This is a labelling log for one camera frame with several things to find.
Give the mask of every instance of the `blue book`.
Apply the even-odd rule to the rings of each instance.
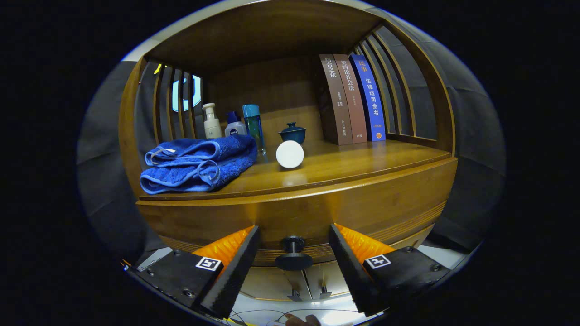
[[[362,94],[362,106],[367,123],[367,138],[373,142],[385,140],[385,118],[380,102],[379,89],[371,66],[363,55],[350,55],[350,62],[355,67],[358,88]]]

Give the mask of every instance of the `blue bottle cap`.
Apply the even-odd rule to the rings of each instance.
[[[242,111],[244,112],[244,118],[260,115],[260,107],[255,104],[242,105]]]
[[[231,111],[227,113],[227,123],[230,124],[238,121],[242,121],[242,118],[240,118],[237,112]]]

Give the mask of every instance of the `white disc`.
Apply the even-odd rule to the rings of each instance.
[[[300,165],[304,159],[304,150],[299,143],[287,140],[278,146],[276,160],[284,168],[292,169]]]

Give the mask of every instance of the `hand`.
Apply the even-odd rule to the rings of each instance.
[[[286,326],[320,326],[320,322],[315,315],[309,314],[306,316],[306,321],[294,316],[293,314],[286,314]]]

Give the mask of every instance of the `brown book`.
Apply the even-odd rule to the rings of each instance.
[[[353,143],[349,107],[333,55],[319,55],[317,97],[324,139],[337,145]]]
[[[358,89],[357,77],[348,55],[334,55],[334,60],[345,89],[346,103],[349,107],[350,127],[353,130],[353,143],[364,143],[367,141],[367,123],[364,117],[363,100]]]

